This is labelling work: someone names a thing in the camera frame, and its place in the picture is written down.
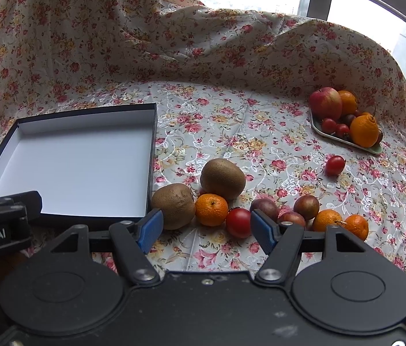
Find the purple plum front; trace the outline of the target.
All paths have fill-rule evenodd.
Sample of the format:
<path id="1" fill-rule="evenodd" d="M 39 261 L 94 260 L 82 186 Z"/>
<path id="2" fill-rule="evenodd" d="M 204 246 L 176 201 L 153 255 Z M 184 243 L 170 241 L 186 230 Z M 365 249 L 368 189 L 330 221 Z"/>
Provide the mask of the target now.
<path id="1" fill-rule="evenodd" d="M 303 228 L 306 228 L 305 218 L 301 214 L 294 211 L 282 213 L 278 218 L 278 224 L 281 223 L 294 223 Z"/>

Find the purple plum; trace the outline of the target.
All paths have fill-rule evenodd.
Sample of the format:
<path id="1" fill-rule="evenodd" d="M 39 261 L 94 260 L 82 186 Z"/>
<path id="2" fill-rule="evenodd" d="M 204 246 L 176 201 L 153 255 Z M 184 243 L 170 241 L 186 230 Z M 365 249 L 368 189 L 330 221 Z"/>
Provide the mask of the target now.
<path id="1" fill-rule="evenodd" d="M 306 228 L 305 218 L 301 214 L 294 211 L 282 213 L 278 218 L 278 224 L 281 223 L 294 223 L 303 228 Z"/>
<path id="2" fill-rule="evenodd" d="M 313 195 L 303 195 L 294 203 L 294 212 L 300 214 L 305 220 L 315 218 L 319 208 L 318 198 Z"/>
<path id="3" fill-rule="evenodd" d="M 250 205 L 250 211 L 254 210 L 262 211 L 266 216 L 268 216 L 272 221 L 277 221 L 279 216 L 279 208 L 276 203 L 269 198 L 257 198 L 253 200 Z"/>

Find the red tomato front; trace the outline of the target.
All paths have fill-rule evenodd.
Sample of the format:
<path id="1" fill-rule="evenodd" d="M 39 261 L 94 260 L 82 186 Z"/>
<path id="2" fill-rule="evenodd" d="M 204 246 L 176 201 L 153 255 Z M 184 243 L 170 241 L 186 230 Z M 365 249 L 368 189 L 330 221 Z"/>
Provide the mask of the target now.
<path id="1" fill-rule="evenodd" d="M 235 238 L 248 238 L 251 235 L 250 211 L 244 208 L 231 209 L 226 216 L 226 230 Z"/>

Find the mandarin with stem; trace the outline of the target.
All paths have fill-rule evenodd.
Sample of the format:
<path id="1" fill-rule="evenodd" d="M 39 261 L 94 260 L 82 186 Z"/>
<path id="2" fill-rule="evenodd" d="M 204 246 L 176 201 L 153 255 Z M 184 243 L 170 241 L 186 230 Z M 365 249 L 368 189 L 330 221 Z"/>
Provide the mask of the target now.
<path id="1" fill-rule="evenodd" d="M 312 222 L 311 230 L 314 232 L 325 232 L 329 225 L 341 226 L 342 216 L 335 210 L 324 209 L 320 211 Z"/>

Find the brown kiwi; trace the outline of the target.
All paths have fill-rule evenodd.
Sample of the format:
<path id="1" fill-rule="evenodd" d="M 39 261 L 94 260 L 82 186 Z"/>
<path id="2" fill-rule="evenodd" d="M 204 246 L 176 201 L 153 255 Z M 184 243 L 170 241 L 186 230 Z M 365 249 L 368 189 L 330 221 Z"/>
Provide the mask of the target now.
<path id="1" fill-rule="evenodd" d="M 195 216 L 193 195 L 185 184 L 169 184 L 158 189 L 151 198 L 151 207 L 161 209 L 165 230 L 185 227 Z"/>
<path id="2" fill-rule="evenodd" d="M 227 159 L 212 159 L 201 171 L 202 189 L 225 200 L 231 201 L 237 198 L 245 186 L 246 178 L 243 171 Z"/>

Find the red tomato lone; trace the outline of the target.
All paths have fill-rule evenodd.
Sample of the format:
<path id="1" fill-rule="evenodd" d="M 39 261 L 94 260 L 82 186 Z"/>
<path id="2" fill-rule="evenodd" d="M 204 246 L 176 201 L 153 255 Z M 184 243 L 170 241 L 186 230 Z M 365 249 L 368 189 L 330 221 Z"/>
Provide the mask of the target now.
<path id="1" fill-rule="evenodd" d="M 346 160 L 340 155 L 330 157 L 325 165 L 326 176 L 339 176 L 346 165 Z"/>

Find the black white cardboard box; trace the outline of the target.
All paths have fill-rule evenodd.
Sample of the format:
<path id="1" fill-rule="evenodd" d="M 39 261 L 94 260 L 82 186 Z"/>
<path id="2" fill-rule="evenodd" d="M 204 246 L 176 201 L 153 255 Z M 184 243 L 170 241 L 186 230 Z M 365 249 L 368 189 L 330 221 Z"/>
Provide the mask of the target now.
<path id="1" fill-rule="evenodd" d="M 0 144 L 0 198 L 37 191 L 41 223 L 104 229 L 150 208 L 156 104 L 19 119 Z"/>

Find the plate cherry tomato left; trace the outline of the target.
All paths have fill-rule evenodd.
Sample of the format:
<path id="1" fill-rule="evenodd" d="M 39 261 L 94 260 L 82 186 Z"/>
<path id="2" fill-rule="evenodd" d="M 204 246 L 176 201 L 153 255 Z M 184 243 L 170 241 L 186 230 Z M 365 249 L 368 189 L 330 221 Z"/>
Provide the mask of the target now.
<path id="1" fill-rule="evenodd" d="M 322 132 L 327 134 L 334 134 L 337 130 L 337 122 L 330 118 L 325 118 L 321 122 Z"/>

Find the plate cherry tomato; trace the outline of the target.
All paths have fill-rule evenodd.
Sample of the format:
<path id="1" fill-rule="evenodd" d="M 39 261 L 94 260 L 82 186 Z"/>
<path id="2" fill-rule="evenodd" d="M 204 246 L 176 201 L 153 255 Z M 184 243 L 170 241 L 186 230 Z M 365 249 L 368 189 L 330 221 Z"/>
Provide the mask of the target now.
<path id="1" fill-rule="evenodd" d="M 350 128 L 344 123 L 337 124 L 335 135 L 340 139 L 348 140 L 351 137 Z"/>
<path id="2" fill-rule="evenodd" d="M 322 132 L 327 134 L 334 134 L 337 130 L 337 122 L 330 118 L 325 118 L 321 122 Z"/>

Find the plate cherry tomato right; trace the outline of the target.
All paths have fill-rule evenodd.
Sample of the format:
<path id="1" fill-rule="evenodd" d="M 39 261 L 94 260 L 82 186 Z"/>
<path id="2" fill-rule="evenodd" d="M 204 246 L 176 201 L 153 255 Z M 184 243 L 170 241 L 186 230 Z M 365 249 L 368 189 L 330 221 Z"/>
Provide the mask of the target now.
<path id="1" fill-rule="evenodd" d="M 337 124 L 335 135 L 340 139 L 348 140 L 351 137 L 350 128 L 344 123 Z"/>

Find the green rectangular plate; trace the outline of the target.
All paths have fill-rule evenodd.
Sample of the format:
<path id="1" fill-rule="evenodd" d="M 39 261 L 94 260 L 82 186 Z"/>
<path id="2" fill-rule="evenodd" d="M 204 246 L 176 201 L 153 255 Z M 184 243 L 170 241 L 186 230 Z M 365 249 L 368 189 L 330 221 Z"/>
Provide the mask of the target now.
<path id="1" fill-rule="evenodd" d="M 376 143 L 370 148 L 364 148 L 364 147 L 361 147 L 361 146 L 359 146 L 357 144 L 354 144 L 351 141 L 338 138 L 334 134 L 325 133 L 321 129 L 321 122 L 319 122 L 319 120 L 317 120 L 316 117 L 313 116 L 312 112 L 309 112 L 308 114 L 309 114 L 309 118 L 310 118 L 310 121 L 311 121 L 312 130 L 314 130 L 321 137 L 324 137 L 324 138 L 326 138 L 326 139 L 328 139 L 330 141 L 335 141 L 335 142 L 338 142 L 340 144 L 343 144 L 343 145 L 346 145 L 346 146 L 349 146 L 349 147 L 352 147 L 352 148 L 359 149 L 359 150 L 364 151 L 364 152 L 368 152 L 368 153 L 370 153 L 372 155 L 381 155 L 383 153 L 383 148 L 380 145 L 380 143 Z"/>

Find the bumpy orange with stem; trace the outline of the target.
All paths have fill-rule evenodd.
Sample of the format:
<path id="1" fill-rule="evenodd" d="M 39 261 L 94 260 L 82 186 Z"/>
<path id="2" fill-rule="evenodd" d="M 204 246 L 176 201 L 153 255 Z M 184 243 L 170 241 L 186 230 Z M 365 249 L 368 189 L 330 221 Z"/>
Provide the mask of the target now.
<path id="1" fill-rule="evenodd" d="M 362 114 L 353 119 L 350 126 L 351 140 L 362 148 L 371 148 L 379 138 L 379 126 L 371 114 Z"/>

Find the plate dark plum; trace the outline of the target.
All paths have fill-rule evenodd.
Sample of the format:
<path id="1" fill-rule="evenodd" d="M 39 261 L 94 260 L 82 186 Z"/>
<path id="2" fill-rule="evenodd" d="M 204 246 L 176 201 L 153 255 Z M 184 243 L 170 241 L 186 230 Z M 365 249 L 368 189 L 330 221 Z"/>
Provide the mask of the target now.
<path id="1" fill-rule="evenodd" d="M 356 118 L 356 116 L 354 114 L 347 114 L 342 117 L 342 123 L 344 123 L 346 126 L 350 127 L 355 118 Z"/>

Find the red apple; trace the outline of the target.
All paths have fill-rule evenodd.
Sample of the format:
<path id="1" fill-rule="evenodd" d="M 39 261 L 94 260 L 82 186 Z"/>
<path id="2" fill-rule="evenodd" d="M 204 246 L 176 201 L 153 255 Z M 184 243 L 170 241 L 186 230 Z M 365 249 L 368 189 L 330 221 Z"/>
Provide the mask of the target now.
<path id="1" fill-rule="evenodd" d="M 334 88 L 320 88 L 312 92 L 308 102 L 312 115 L 319 120 L 338 120 L 341 116 L 343 104 L 340 94 Z"/>

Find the round orange on plate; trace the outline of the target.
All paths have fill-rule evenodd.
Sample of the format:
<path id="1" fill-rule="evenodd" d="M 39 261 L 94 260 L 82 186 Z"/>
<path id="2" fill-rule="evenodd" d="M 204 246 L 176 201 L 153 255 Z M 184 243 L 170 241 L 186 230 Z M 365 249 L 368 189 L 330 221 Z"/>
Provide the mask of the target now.
<path id="1" fill-rule="evenodd" d="M 338 91 L 340 99 L 342 102 L 342 112 L 341 115 L 354 114 L 358 108 L 356 96 L 347 90 Z"/>

